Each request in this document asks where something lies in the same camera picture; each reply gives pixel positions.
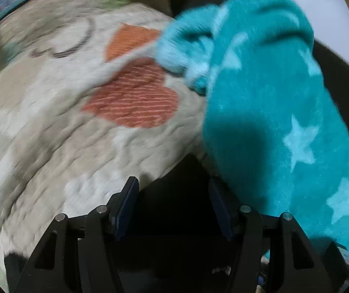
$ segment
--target beige quilt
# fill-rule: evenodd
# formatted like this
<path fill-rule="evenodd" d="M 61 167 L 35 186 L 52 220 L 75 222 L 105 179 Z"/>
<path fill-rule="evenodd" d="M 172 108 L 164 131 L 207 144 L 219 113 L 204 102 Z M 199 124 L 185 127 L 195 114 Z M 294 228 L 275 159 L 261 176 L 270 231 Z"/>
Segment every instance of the beige quilt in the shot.
<path fill-rule="evenodd" d="M 86 14 L 0 72 L 0 265 L 29 257 L 57 213 L 204 158 L 204 98 L 151 59 L 169 21 L 142 4 Z"/>

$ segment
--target teal blanket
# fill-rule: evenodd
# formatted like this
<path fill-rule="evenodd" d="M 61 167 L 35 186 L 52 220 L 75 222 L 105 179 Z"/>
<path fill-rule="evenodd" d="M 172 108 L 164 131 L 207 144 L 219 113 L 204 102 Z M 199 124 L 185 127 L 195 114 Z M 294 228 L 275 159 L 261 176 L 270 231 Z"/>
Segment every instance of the teal blanket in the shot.
<path fill-rule="evenodd" d="M 206 94 L 204 143 L 242 203 L 349 250 L 349 133 L 313 44 L 291 0 L 227 0 L 180 15 L 156 61 Z"/>

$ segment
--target orange patch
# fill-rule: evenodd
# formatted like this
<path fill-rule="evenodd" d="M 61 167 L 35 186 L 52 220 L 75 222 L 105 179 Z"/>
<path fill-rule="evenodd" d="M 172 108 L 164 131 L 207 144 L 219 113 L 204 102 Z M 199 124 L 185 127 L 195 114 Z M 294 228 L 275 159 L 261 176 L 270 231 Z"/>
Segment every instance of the orange patch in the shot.
<path fill-rule="evenodd" d="M 161 31 L 124 24 L 111 39 L 105 49 L 105 60 L 108 62 L 129 51 L 156 40 Z"/>
<path fill-rule="evenodd" d="M 178 105 L 177 93 L 163 81 L 164 71 L 152 58 L 136 59 L 101 86 L 83 111 L 130 128 L 162 125 Z"/>

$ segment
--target dark curved line print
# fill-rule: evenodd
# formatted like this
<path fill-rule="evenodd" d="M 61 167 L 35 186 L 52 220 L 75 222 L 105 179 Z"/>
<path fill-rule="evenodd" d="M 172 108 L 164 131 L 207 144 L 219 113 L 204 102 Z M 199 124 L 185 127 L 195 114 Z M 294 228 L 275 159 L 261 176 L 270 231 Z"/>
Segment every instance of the dark curved line print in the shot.
<path fill-rule="evenodd" d="M 43 50 L 43 51 L 38 51 L 37 48 L 34 49 L 32 52 L 31 52 L 31 57 L 39 57 L 39 56 L 42 56 L 45 52 L 49 52 L 50 55 L 53 57 L 53 58 L 65 58 L 65 57 L 68 57 L 70 56 L 71 54 L 74 54 L 75 52 L 77 52 L 82 46 L 84 46 L 88 41 L 89 39 L 92 37 L 93 35 L 93 31 L 94 31 L 94 21 L 93 19 L 91 18 L 88 18 L 88 21 L 89 21 L 89 29 L 86 33 L 86 36 L 75 46 L 69 48 L 68 50 L 64 51 L 64 52 L 54 52 L 53 48 L 50 47 L 50 48 L 47 48 L 46 50 Z"/>

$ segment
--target silver screw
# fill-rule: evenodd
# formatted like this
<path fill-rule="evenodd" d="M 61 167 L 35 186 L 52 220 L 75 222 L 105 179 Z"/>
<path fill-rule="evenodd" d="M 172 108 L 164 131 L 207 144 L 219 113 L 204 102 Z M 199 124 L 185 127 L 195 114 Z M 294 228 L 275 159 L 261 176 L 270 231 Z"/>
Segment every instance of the silver screw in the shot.
<path fill-rule="evenodd" d="M 99 207 L 96 208 L 96 210 L 97 210 L 97 212 L 98 212 L 99 214 L 105 213 L 107 209 L 108 209 L 108 208 L 107 208 L 105 205 L 101 205 L 101 206 L 99 206 Z"/>
<path fill-rule="evenodd" d="M 248 205 L 242 205 L 240 207 L 240 211 L 242 211 L 244 214 L 247 214 L 248 212 L 251 212 L 252 209 Z"/>
<path fill-rule="evenodd" d="M 55 220 L 56 221 L 62 221 L 63 219 L 65 219 L 66 218 L 66 215 L 65 214 L 57 214 L 56 216 L 55 216 Z"/>
<path fill-rule="evenodd" d="M 283 219 L 287 220 L 287 221 L 290 221 L 292 220 L 292 215 L 289 213 L 289 212 L 285 212 L 283 213 Z"/>

